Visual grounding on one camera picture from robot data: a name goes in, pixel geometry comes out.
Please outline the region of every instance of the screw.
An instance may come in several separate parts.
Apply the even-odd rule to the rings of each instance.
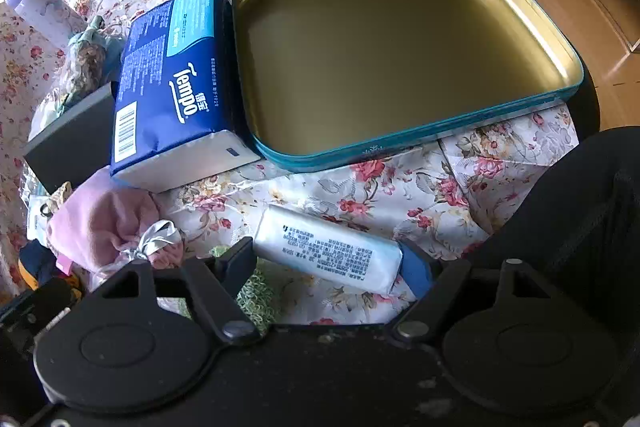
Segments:
[[[429,327],[424,322],[406,321],[401,322],[396,328],[396,331],[398,331],[402,337],[413,340],[429,333]]]
[[[222,332],[229,340],[239,341],[254,335],[255,326],[247,321],[229,321],[223,326]]]

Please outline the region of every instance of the silver bow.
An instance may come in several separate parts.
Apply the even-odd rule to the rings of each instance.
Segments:
[[[137,248],[132,248],[130,254],[134,258],[148,259],[153,253],[167,245],[177,245],[182,238],[175,228],[174,222],[161,219],[152,224],[140,237]]]
[[[103,266],[92,274],[89,280],[89,291],[94,291],[120,268],[134,259],[145,259],[147,261],[151,254],[156,253],[167,245],[177,245],[181,240],[180,232],[175,228],[173,221],[168,219],[156,221],[142,234],[137,247],[123,250],[113,263]]]

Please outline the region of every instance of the white wrapped package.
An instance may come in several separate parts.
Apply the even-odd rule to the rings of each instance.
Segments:
[[[258,257],[380,295],[391,291],[398,243],[270,204],[254,238]]]

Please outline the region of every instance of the floral bedsheet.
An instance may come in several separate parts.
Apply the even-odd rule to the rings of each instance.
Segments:
[[[112,31],[126,33],[134,17],[164,0],[66,1],[83,16],[103,15]],[[0,293],[6,296],[20,289],[15,270],[15,249],[24,241],[24,214],[15,186],[19,150],[34,104],[47,89],[61,52],[40,43],[24,23],[3,16],[3,11],[0,203],[10,207],[4,213],[10,217],[0,218]],[[16,34],[20,46],[12,40],[12,25],[25,32]],[[385,237],[409,237],[434,257],[452,259],[466,255],[500,227],[546,168],[576,144],[570,115],[561,105],[330,171],[290,174],[258,161],[159,199],[167,217],[186,233],[188,251],[195,255],[251,235],[262,208],[273,203]],[[382,296],[277,265],[268,265],[265,275],[280,298],[282,322],[288,323],[386,321],[414,299],[400,279],[391,295]]]
[[[464,257],[502,226],[549,165],[577,145],[565,105],[363,163],[291,174],[266,160],[168,191],[166,217],[200,255],[253,235],[279,204],[390,239],[406,237],[434,258]],[[390,295],[335,285],[270,264],[280,321],[381,323],[415,300],[398,278]]]

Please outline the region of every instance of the blue tissue package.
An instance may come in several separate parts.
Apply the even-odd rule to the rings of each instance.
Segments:
[[[131,24],[111,175],[151,192],[258,159],[244,132],[229,0],[169,0]]]

